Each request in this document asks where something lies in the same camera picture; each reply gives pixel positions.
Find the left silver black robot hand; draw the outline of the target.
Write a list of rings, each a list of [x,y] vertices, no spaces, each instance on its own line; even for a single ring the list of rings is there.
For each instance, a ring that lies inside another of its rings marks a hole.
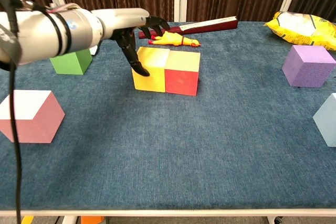
[[[118,8],[118,9],[98,9],[93,10],[103,28],[102,39],[110,39],[117,42],[122,49],[131,68],[139,75],[148,77],[150,73],[142,66],[135,50],[136,28],[143,31],[146,38],[151,38],[149,31],[152,28],[157,35],[162,36],[162,29],[169,31],[170,26],[161,17],[150,15],[143,8]]]

